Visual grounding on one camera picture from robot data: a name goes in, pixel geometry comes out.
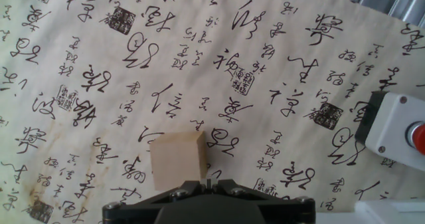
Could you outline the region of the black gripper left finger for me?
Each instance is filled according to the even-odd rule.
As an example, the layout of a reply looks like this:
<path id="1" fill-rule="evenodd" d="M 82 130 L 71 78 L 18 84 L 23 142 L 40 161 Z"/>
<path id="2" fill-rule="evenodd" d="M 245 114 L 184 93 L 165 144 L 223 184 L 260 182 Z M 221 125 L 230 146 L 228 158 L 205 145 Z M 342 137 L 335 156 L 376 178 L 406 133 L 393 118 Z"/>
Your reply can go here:
<path id="1" fill-rule="evenodd" d="M 181 186 L 135 204 L 114 201 L 102 207 L 103 224 L 154 223 L 167 205 L 205 194 L 208 185 L 200 181 L 185 181 Z"/>

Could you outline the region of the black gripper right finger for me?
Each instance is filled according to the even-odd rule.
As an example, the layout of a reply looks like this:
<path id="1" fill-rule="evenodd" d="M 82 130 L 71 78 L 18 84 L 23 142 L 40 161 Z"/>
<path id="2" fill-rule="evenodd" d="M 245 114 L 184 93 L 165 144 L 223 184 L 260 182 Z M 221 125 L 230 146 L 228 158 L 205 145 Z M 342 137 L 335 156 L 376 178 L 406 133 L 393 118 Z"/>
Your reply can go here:
<path id="1" fill-rule="evenodd" d="M 213 204 L 213 217 L 224 223 L 315 223 L 315 200 L 308 196 L 290 198 L 280 195 L 275 185 L 256 181 L 253 187 L 232 179 L 212 185 L 212 194 L 220 200 Z"/>

